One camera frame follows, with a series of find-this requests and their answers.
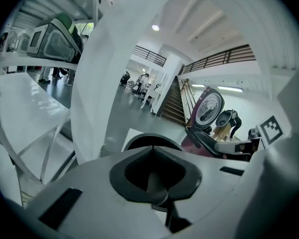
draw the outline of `black slot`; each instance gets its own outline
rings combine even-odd
[[[227,166],[223,166],[219,170],[223,171],[225,173],[231,173],[231,174],[235,174],[235,175],[238,175],[238,176],[242,176],[245,172],[244,170],[235,169],[235,168],[231,168],[231,167],[227,167]]]
[[[39,220],[48,227],[57,230],[64,218],[70,212],[75,202],[82,194],[78,189],[67,189],[53,204],[47,209]]]

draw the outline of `green machine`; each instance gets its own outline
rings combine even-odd
[[[82,37],[72,19],[59,13],[43,20],[34,29],[26,53],[31,57],[76,64],[82,51]]]

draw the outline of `table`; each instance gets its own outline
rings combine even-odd
[[[27,73],[1,75],[2,128],[18,159],[38,180],[47,147],[67,113],[68,109],[47,94]],[[73,142],[59,134],[50,152],[42,180],[44,184],[52,180],[73,152]]]
[[[152,108],[156,105],[156,103],[157,103],[157,100],[158,100],[158,98],[159,98],[159,96],[161,95],[161,93],[160,92],[158,92],[158,91],[154,91],[154,90],[151,90],[151,89],[148,89],[148,91],[147,91],[147,93],[146,93],[146,95],[145,95],[145,97],[144,97],[144,100],[143,100],[143,105],[141,106],[141,109],[143,109],[143,107],[145,106],[145,104],[146,104],[146,100],[149,98],[149,96],[151,96],[151,101],[150,101],[150,104],[151,104],[151,106],[152,106]]]

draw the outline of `floor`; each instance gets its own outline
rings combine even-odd
[[[37,81],[39,79],[39,72],[28,72],[28,74]],[[67,77],[54,80],[50,74],[49,79],[51,80],[50,84],[39,85],[65,107],[70,108],[72,87],[64,85]],[[148,105],[140,109],[142,103],[137,99],[131,92],[126,92],[123,88],[118,88],[111,109],[102,151],[109,153],[121,152],[130,128],[146,133],[158,133],[177,143],[181,143],[185,138],[186,133],[182,126],[164,118],[153,116],[150,114],[150,107]],[[71,130],[70,123],[65,125],[65,127],[66,130]],[[66,132],[66,130],[62,133],[69,137],[70,132]]]

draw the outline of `balcony railing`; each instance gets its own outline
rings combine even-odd
[[[144,49],[139,46],[135,46],[133,50],[133,54],[137,55],[139,57],[145,58],[147,60],[152,61],[153,63],[163,67],[166,61],[166,58],[164,58],[161,55],[158,55],[154,52],[151,52],[150,50]]]
[[[256,60],[253,51],[248,44],[219,52],[207,58],[200,59],[194,63],[184,66],[180,74],[187,74],[207,67]]]

